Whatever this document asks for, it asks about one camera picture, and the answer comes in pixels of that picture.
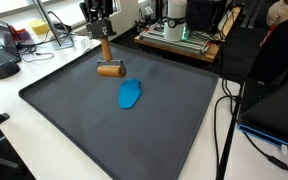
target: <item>gray rubber mat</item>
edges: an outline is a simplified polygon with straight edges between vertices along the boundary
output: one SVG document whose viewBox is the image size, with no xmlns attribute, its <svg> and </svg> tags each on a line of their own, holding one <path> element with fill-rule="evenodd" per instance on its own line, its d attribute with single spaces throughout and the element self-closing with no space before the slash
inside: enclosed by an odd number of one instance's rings
<svg viewBox="0 0 288 180">
<path fill-rule="evenodd" d="M 177 179 L 218 76 L 114 44 L 111 51 L 124 60 L 125 78 L 97 75 L 103 58 L 97 47 L 20 97 L 113 179 Z M 129 78 L 141 81 L 143 94 L 133 108 L 121 109 L 119 88 Z"/>
</svg>

